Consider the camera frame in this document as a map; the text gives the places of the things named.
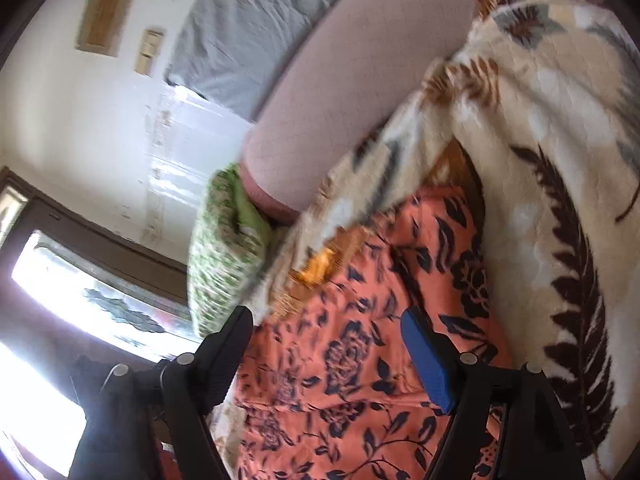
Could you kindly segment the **cream leaf-pattern blanket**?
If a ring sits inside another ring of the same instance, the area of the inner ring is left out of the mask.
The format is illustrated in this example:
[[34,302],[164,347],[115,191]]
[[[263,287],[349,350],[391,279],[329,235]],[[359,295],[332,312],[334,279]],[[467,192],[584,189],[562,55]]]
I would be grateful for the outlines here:
[[[505,367],[541,366],[586,476],[616,477],[639,442],[639,52],[615,15],[489,0],[284,232],[250,300],[256,330],[299,314],[355,255],[348,231],[425,187],[468,202]],[[215,434],[235,479],[238,383]]]

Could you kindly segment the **wall switch plate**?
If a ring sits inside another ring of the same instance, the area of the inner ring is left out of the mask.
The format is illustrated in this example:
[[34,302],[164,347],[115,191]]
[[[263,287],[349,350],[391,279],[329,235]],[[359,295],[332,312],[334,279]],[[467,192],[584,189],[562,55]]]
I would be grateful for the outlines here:
[[164,32],[157,29],[147,29],[141,39],[140,48],[134,63],[134,71],[142,76],[150,76],[152,68],[160,53],[164,40]]

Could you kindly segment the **stained glass window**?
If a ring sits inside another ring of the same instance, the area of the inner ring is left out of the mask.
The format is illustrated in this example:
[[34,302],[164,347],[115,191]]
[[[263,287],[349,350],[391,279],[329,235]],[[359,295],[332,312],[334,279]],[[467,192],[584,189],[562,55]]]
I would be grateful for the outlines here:
[[1,292],[12,313],[155,363],[198,346],[186,267],[1,171]]

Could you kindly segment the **orange floral garment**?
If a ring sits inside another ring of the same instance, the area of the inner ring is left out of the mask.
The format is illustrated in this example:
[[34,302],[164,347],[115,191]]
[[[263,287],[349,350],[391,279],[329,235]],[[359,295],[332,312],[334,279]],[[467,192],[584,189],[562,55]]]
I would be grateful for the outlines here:
[[347,232],[356,245],[299,314],[255,330],[235,401],[240,479],[420,479],[448,419],[402,342],[420,304],[460,351],[509,364],[482,237],[460,188],[420,188]]

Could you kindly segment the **green checkered pillow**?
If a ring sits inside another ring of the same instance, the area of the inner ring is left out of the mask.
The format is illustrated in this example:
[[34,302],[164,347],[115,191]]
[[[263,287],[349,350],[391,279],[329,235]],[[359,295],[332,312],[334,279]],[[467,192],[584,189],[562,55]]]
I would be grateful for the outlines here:
[[194,333],[217,333],[264,265],[272,229],[248,198],[236,162],[208,181],[191,235],[188,306]]

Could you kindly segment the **grey pillow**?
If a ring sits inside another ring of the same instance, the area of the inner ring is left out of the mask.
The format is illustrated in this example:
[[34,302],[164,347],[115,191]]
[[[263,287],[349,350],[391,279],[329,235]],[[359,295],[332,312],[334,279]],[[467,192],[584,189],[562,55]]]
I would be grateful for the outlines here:
[[166,84],[252,122],[291,58],[337,0],[194,0]]

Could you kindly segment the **framed wall panel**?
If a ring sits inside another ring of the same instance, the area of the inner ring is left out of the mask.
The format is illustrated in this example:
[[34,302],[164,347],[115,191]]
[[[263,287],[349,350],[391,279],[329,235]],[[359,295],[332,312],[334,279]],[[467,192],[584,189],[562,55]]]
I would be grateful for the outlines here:
[[116,58],[132,0],[88,0],[75,48]]

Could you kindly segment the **pink upholstered headboard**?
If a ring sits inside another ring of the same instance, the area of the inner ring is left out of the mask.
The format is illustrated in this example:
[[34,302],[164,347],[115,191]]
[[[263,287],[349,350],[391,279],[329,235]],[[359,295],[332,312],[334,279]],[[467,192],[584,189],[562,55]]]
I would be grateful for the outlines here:
[[338,0],[299,48],[245,141],[240,175],[293,223],[326,173],[465,42],[480,0]]

